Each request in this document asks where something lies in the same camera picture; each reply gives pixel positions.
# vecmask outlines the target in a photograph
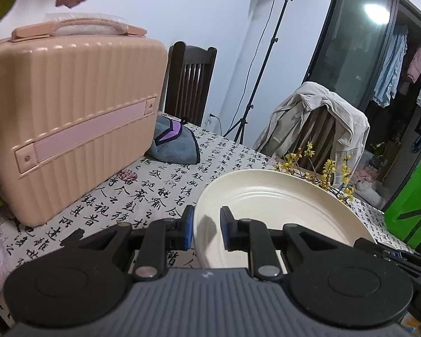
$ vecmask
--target wooden chair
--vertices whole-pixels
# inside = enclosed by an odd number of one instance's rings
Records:
[[[201,125],[217,49],[176,42],[171,53],[165,109],[167,114]]]
[[[297,139],[290,148],[290,152],[296,151],[299,147],[304,152],[307,142],[311,141],[313,143],[312,150],[315,151],[315,155],[312,157],[312,163],[317,173],[321,174],[324,163],[330,158],[334,135],[335,118],[325,106],[322,106],[310,113]],[[302,158],[298,161],[298,164],[304,169],[313,171],[312,164],[308,158]]]

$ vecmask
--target tablecloth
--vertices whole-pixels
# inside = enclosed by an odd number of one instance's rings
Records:
[[[185,206],[195,204],[204,188],[222,174],[273,168],[268,157],[253,149],[192,124],[187,127],[199,144],[200,164],[168,164],[142,157],[39,227],[24,226],[7,208],[1,208],[0,239],[13,267],[58,249],[61,241],[78,229],[87,237],[119,222],[142,228],[156,219],[178,218]],[[353,201],[351,208],[376,240],[407,249],[385,229],[380,211],[359,200]],[[200,267],[193,247],[188,252],[169,252],[167,262],[171,267]],[[0,314],[12,323],[3,296]]]

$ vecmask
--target suitcase handle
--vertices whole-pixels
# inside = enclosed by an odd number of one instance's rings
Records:
[[[47,21],[45,23],[33,24],[27,26],[21,26],[20,28],[14,29],[12,32],[12,40],[16,39],[28,39],[28,38],[41,38],[52,35],[59,28],[64,26],[74,26],[74,25],[99,25],[99,26],[110,26],[116,29],[122,27],[121,24],[114,21],[104,20],[104,19],[93,19],[93,18],[82,18],[82,19],[72,19],[65,21]],[[146,35],[147,31],[137,26],[128,25],[127,28],[120,33],[120,35]]]

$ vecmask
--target power cord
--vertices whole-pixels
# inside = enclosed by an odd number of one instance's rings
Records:
[[[238,113],[238,111],[239,111],[239,109],[240,109],[241,102],[243,101],[243,97],[245,96],[245,92],[246,92],[246,85],[248,84],[248,78],[249,78],[249,76],[250,76],[251,67],[252,67],[252,65],[253,65],[254,59],[256,58],[256,55],[257,55],[257,50],[259,49],[260,42],[261,42],[262,38],[264,37],[264,33],[265,33],[265,30],[267,29],[268,22],[270,21],[270,18],[271,18],[271,13],[272,13],[272,11],[273,11],[273,7],[274,7],[274,1],[275,1],[275,0],[273,0],[273,3],[272,3],[272,5],[271,5],[270,15],[268,15],[268,19],[267,19],[267,23],[265,24],[264,31],[262,32],[262,35],[260,36],[259,42],[257,43],[256,52],[254,53],[254,57],[253,57],[253,59],[252,59],[252,61],[251,61],[250,68],[248,69],[248,74],[246,75],[245,88],[243,89],[243,95],[241,96],[241,99],[240,99],[239,105],[238,105],[238,107],[237,107],[237,111],[236,111],[236,113],[234,114],[234,117],[232,118],[231,125],[230,125],[229,127],[232,127],[232,125],[234,124],[234,120],[235,120],[235,118],[236,118],[236,116],[237,116],[237,113]]]
[[[218,120],[218,123],[220,124],[220,135],[222,136],[223,134],[221,132],[221,121],[220,121],[220,118],[218,116],[213,115],[213,114],[209,114],[209,116],[211,118],[216,118]]]

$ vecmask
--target light stand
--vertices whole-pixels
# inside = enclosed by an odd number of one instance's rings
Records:
[[[250,100],[248,101],[248,105],[246,106],[245,113],[243,117],[239,119],[232,127],[230,127],[224,135],[224,137],[226,137],[237,126],[239,126],[239,128],[237,129],[236,137],[234,138],[234,142],[237,142],[240,136],[240,144],[243,144],[243,135],[245,134],[245,125],[248,123],[246,121],[246,117],[248,116],[248,113],[250,112],[250,110],[254,107],[253,100],[254,100],[254,96],[256,94],[257,88],[259,87],[260,79],[262,78],[262,75],[264,73],[265,66],[267,65],[267,61],[268,61],[268,58],[270,57],[270,53],[273,48],[273,45],[278,41],[278,38],[276,38],[277,31],[279,30],[279,26],[281,25],[282,17],[284,16],[284,11],[285,11],[285,8],[287,7],[288,1],[289,0],[284,1],[284,6],[282,7],[281,14],[279,15],[279,20],[277,21],[276,29],[274,30],[273,37],[271,38],[270,46],[268,47],[267,54],[264,59],[264,63],[262,64],[262,68],[260,69],[260,72],[259,72],[259,76],[257,76],[257,81],[256,81],[256,84],[254,85],[254,89],[251,94]]]
[[[253,100],[254,100],[254,96],[256,94],[257,88],[259,87],[260,79],[262,78],[262,75],[264,73],[265,66],[267,65],[268,58],[270,57],[271,50],[273,49],[273,45],[278,41],[278,38],[276,37],[277,31],[279,30],[279,26],[281,25],[282,17],[284,16],[285,8],[287,7],[288,2],[289,0],[284,1],[284,6],[282,7],[281,14],[279,15],[279,20],[277,21],[276,29],[274,30],[273,37],[271,38],[270,46],[268,47],[267,54],[265,55],[264,63],[262,64],[262,68],[260,69],[259,76],[257,77],[257,81],[256,81],[256,84],[254,85],[254,89],[251,94],[250,100],[248,101],[248,105],[246,106],[245,113],[243,117],[239,119],[232,127],[230,127],[229,130],[224,135],[224,137],[226,137],[230,132],[232,132],[238,126],[239,128],[237,129],[237,134],[236,134],[236,137],[234,138],[234,142],[237,142],[240,137],[240,144],[243,144],[243,136],[245,134],[245,125],[247,124],[246,118],[248,117],[248,113],[250,112],[250,110],[254,107]]]

